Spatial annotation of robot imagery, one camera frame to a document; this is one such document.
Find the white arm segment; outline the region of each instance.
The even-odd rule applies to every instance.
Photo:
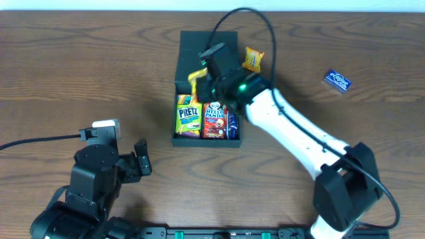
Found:
[[[279,104],[284,107],[286,113],[293,120],[314,134],[316,138],[326,142],[328,146],[342,154],[346,154],[344,147],[348,146],[347,143],[327,134],[306,119],[288,104],[279,90],[274,89],[274,93]],[[278,140],[307,169],[313,180],[321,174],[320,167],[323,164],[332,165],[339,160],[338,156],[323,150],[320,144],[298,129],[286,116],[279,114],[279,110],[273,101],[271,90],[264,90],[252,100],[252,104],[246,105],[248,120]],[[334,230],[320,216],[311,227],[310,232],[316,239],[340,239],[345,234],[345,232]]]

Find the green snack package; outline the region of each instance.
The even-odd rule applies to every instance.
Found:
[[[177,118],[175,133],[185,137],[199,138],[201,134],[202,104],[190,106],[191,95],[177,96]]]

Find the white wall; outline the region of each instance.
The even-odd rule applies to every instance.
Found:
[[[162,10],[425,12],[425,0],[0,0],[4,10]]]

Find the green clip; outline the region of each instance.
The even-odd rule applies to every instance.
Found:
[[[263,232],[261,233],[261,239],[272,239],[272,235],[270,232]]]
[[[185,238],[185,233],[184,232],[175,232],[174,238],[175,239],[184,239]]]

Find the box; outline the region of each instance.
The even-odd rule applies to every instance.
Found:
[[[190,73],[202,69],[199,60],[199,53],[205,50],[207,40],[211,32],[208,31],[181,31],[180,51],[177,69],[175,73],[175,95],[174,95],[174,120],[171,142],[174,147],[240,147],[240,118],[238,120],[238,137],[236,139],[187,139],[177,137],[175,133],[175,121],[177,118],[177,95],[191,94],[191,85],[187,81]],[[230,50],[234,52],[235,62],[239,62],[238,56],[238,33],[237,32],[216,32],[212,44],[224,42]]]

